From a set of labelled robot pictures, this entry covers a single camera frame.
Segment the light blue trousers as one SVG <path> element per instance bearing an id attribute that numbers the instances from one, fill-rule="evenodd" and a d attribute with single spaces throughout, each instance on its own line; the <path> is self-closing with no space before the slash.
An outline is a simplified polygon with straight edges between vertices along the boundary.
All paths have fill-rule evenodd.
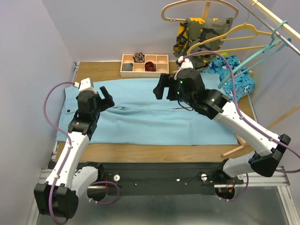
<path id="1" fill-rule="evenodd" d="M 157 78 L 95 82 L 115 103 L 100 114 L 91 143 L 141 145 L 236 145 L 235 133 L 187 105 L 155 98 Z"/>

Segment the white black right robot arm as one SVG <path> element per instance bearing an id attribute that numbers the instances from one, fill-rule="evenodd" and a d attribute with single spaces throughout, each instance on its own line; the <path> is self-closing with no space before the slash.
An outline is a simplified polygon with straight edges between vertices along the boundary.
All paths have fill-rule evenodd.
<path id="1" fill-rule="evenodd" d="M 244 173 L 255 172 L 263 177 L 271 177 L 281 161 L 291 139 L 287 135 L 277 135 L 243 112 L 238 113 L 233 101 L 217 89 L 207 89 L 199 72 L 185 68 L 177 75 L 162 73 L 153 93 L 162 99 L 168 88 L 167 99 L 184 102 L 200 115 L 215 120 L 238 134 L 253 151 L 237 158 L 225 159 L 212 172 L 212 179 L 225 184 Z"/>

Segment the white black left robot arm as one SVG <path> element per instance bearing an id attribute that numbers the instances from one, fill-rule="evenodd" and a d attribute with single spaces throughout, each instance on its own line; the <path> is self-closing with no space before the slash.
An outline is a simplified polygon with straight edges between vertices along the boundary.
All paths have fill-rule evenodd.
<path id="1" fill-rule="evenodd" d="M 86 193 L 88 186 L 99 185 L 104 179 L 103 167 L 99 163 L 86 164 L 79 174 L 75 171 L 97 128 L 101 112 L 113 107 L 114 101 L 104 86 L 100 87 L 103 98 L 91 84 L 84 86 L 81 83 L 78 89 L 78 109 L 68 131 L 58 129 L 67 138 L 60 158 L 46 181 L 36 184 L 34 188 L 39 213 L 49 215 L 58 225 L 64 225 L 75 215 L 79 198 Z"/>

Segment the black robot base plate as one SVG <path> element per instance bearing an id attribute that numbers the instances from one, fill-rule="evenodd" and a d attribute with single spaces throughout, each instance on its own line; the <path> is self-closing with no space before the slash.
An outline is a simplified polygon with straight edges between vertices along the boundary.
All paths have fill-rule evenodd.
<path id="1" fill-rule="evenodd" d="M 215 186 L 243 184 L 237 177 L 221 172 L 220 163 L 80 163 L 76 172 L 85 166 L 99 169 L 97 181 L 92 182 L 89 196 L 138 195 L 214 195 Z"/>

